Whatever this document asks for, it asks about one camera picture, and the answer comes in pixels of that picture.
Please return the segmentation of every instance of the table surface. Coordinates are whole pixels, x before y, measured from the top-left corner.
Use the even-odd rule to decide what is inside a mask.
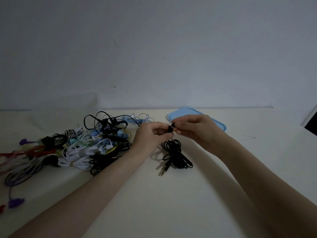
[[[317,137],[292,124],[273,108],[198,109],[227,126],[227,133],[284,181],[317,203]],[[173,110],[108,110],[113,116],[146,113],[168,123]],[[22,138],[38,140],[76,128],[95,110],[0,112],[1,152],[18,149]],[[128,127],[132,133],[136,126]],[[163,153],[157,150],[125,183],[84,237],[268,237],[252,203],[215,156],[178,135],[192,169],[170,168],[159,176]],[[45,167],[12,189],[25,198],[0,215],[0,237],[13,231],[81,186],[92,176],[75,167]],[[8,202],[1,177],[0,204]]]

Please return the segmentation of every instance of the light blue plastic lid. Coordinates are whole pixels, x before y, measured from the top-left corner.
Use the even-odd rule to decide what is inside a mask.
[[[203,114],[199,111],[197,111],[196,109],[193,109],[191,107],[184,107],[184,108],[180,108],[178,110],[175,110],[171,113],[169,113],[167,115],[167,119],[169,120],[169,122],[172,122],[173,119],[176,119],[178,117],[184,116],[184,115],[188,115],[188,114]],[[215,123],[216,125],[221,128],[223,131],[226,131],[227,127],[219,122],[218,120],[213,119],[212,117],[210,117]]]

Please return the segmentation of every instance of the red object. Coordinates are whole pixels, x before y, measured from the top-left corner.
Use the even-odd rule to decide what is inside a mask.
[[[5,208],[5,205],[1,205],[1,206],[0,206],[0,214],[3,213],[4,208]]]

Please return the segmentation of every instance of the gray wall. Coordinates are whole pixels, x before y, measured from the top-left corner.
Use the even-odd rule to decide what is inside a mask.
[[[316,105],[317,0],[0,8],[0,109],[94,92],[104,108],[273,106],[300,124]]]

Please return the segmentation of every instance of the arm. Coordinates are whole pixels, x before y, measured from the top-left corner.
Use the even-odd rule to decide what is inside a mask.
[[[281,180],[209,116],[179,117],[174,131],[216,155],[278,237],[317,237],[317,206]]]
[[[168,124],[141,124],[129,151],[96,177],[14,232],[15,237],[82,237],[129,177],[173,137]]]

